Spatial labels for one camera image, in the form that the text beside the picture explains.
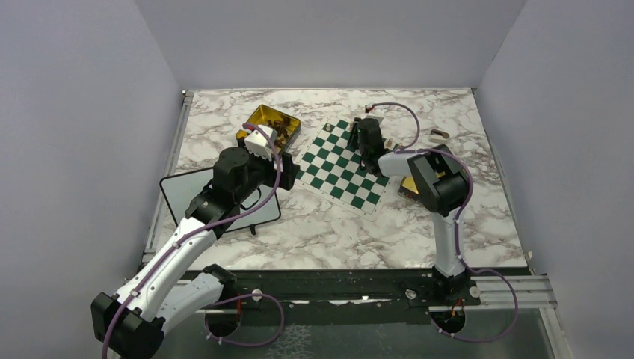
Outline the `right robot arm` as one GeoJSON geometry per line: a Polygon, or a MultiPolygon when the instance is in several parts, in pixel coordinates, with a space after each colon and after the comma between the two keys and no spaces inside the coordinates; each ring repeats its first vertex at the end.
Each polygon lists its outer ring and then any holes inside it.
{"type": "Polygon", "coordinates": [[[461,212],[473,191],[464,164],[445,144],[421,150],[388,150],[380,121],[373,117],[354,119],[348,147],[360,153],[362,171],[378,178],[413,179],[419,200],[434,223],[436,259],[431,294],[441,304],[458,299],[470,280],[459,259],[464,228],[461,212]]]}

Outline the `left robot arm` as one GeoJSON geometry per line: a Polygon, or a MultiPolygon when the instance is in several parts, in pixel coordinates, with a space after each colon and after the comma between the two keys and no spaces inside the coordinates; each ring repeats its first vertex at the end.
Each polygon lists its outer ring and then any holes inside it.
{"type": "Polygon", "coordinates": [[[187,285],[177,283],[235,221],[262,208],[279,188],[290,190],[299,169],[286,152],[269,160],[243,147],[223,150],[170,240],[113,295],[101,292],[91,303],[102,357],[114,352],[122,358],[151,358],[180,322],[207,305],[231,304],[233,278],[219,266],[187,285]]]}

